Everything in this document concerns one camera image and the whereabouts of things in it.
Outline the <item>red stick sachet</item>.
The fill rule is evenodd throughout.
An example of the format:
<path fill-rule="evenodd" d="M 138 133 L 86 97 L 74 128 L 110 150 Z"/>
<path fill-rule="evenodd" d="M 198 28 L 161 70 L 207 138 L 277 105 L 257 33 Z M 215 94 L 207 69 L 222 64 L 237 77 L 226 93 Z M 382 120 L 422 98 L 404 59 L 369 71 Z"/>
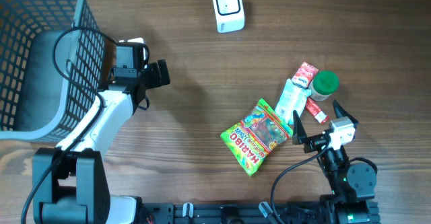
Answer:
<path fill-rule="evenodd" d="M 324 124 L 329 120 L 329 117 L 321 110 L 317 103 L 311 98 L 307 98 L 305 109 L 319 123 Z"/>

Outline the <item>red white tissue packet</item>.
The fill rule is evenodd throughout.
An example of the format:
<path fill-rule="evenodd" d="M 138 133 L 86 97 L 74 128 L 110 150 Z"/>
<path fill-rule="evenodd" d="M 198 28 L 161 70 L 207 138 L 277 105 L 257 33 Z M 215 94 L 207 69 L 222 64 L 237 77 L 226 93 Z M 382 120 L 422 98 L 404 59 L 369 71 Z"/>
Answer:
<path fill-rule="evenodd" d="M 291 78 L 294 85 L 306 89 L 319 70 L 307 62 L 303 62 L 297 72 Z"/>

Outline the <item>teal snack packet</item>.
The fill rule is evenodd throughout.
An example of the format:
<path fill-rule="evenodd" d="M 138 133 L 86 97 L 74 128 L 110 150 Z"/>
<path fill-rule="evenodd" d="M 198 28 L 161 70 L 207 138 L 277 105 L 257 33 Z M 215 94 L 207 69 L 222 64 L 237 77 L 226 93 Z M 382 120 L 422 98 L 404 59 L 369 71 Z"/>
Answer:
<path fill-rule="evenodd" d="M 311 95 L 310 89 L 303 89 L 294 85 L 291 79 L 286 81 L 279 102 L 275 107 L 275 113 L 287 124 L 294 123 L 293 112 L 301 116 L 307 98 Z"/>

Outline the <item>green candy bag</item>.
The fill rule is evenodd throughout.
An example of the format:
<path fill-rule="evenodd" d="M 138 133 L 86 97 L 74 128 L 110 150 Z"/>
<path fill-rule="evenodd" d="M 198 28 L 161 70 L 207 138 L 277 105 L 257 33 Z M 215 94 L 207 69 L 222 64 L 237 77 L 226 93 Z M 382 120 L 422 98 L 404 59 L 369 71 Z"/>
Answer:
<path fill-rule="evenodd" d="M 220 137 L 251 176 L 267 156 L 292 135 L 293 130 L 261 98 L 249 115 L 222 132 Z"/>

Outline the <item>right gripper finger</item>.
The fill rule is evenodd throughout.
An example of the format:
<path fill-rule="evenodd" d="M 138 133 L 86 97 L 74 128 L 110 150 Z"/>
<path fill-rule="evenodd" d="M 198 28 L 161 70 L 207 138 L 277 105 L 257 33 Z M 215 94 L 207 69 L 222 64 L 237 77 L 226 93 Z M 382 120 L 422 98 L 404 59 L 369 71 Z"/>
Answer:
<path fill-rule="evenodd" d="M 306 134 L 306 131 L 304 130 L 304 127 L 302 125 L 302 122 L 296 110 L 293 111 L 293 120 L 294 120 L 294 127 L 293 127 L 292 144 L 293 145 L 305 144 L 307 139 L 307 134 Z"/>
<path fill-rule="evenodd" d="M 358 123 L 358 120 L 354 118 L 346 110 L 344 110 L 337 100 L 333 100 L 333 109 L 334 109 L 336 118 L 348 117 L 353 123 Z"/>

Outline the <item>green lid jar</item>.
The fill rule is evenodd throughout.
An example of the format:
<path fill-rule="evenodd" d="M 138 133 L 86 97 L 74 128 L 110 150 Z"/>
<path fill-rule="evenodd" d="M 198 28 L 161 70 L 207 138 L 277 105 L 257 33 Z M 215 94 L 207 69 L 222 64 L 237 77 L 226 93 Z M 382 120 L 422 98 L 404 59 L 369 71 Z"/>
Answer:
<path fill-rule="evenodd" d="M 332 71 L 319 71 L 308 88 L 311 90 L 310 98 L 314 101 L 324 101 L 335 93 L 339 87 L 339 78 Z"/>

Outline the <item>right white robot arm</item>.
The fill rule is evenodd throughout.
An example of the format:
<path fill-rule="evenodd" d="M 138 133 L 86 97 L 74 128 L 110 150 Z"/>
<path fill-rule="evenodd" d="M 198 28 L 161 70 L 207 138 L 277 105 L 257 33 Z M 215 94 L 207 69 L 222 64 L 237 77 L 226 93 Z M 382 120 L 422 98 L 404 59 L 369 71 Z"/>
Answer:
<path fill-rule="evenodd" d="M 380 223 L 374 188 L 378 168 L 372 161 L 349 158 L 344 145 L 355 139 L 359 124 L 337 101 L 333 101 L 336 119 L 319 135 L 309 137 L 297 112 L 294 117 L 293 144 L 303 145 L 305 153 L 317 153 L 317 161 L 327 178 L 331 194 L 320 197 L 316 223 Z"/>

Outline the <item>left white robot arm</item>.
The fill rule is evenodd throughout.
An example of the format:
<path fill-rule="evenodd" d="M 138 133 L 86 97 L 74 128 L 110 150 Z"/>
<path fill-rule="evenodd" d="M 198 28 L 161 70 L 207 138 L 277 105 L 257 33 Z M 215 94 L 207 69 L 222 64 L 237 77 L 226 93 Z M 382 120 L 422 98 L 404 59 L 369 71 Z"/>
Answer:
<path fill-rule="evenodd" d="M 140 223 L 141 198 L 110 193 L 103 159 L 122 125 L 149 108 L 146 91 L 170 77 L 165 60 L 149 63 L 143 38 L 118 42 L 116 53 L 110 81 L 72 133 L 33 157 L 28 200 L 36 223 Z"/>

